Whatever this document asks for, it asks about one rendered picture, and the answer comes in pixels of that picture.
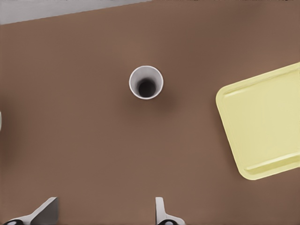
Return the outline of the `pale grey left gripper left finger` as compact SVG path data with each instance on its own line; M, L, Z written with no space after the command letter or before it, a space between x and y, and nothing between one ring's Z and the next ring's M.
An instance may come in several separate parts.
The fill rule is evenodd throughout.
M50 197L31 214L16 217L3 225L56 225L59 218L59 198Z

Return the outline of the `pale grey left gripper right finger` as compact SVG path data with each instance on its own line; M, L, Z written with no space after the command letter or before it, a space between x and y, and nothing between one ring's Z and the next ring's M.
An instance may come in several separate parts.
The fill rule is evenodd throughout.
M185 221L182 218L166 213L163 197L155 197L155 206L156 225L185 225Z

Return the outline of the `white IKEA cup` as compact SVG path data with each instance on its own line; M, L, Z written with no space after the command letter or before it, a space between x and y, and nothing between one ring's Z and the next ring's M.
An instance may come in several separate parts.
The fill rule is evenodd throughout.
M161 72L153 66L140 66L130 75L131 92L140 99L155 98L163 89L164 79Z

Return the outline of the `pale yellow tray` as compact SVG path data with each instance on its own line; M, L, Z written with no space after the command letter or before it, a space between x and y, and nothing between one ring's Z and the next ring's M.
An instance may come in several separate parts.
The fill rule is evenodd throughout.
M222 87L216 105L241 176L300 168L300 62Z

